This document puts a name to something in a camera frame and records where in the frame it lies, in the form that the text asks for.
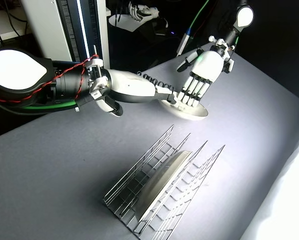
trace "plate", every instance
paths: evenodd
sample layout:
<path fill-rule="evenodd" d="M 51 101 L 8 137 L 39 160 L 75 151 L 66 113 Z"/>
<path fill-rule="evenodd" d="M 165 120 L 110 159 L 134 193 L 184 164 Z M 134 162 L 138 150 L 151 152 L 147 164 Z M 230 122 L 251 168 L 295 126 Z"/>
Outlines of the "plate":
<path fill-rule="evenodd" d="M 162 197 L 177 175 L 188 163 L 191 151 L 180 151 L 166 159 L 148 180 L 140 192 L 135 205 L 136 219 L 141 222 Z"/>
<path fill-rule="evenodd" d="M 166 100 L 160 101 L 162 106 L 173 115 L 186 120 L 198 121 L 204 119 L 209 114 L 207 109 L 200 103 L 196 107 L 182 103 L 177 99 L 178 94 L 178 92 L 174 92 L 176 96 L 175 104 L 170 104 Z"/>

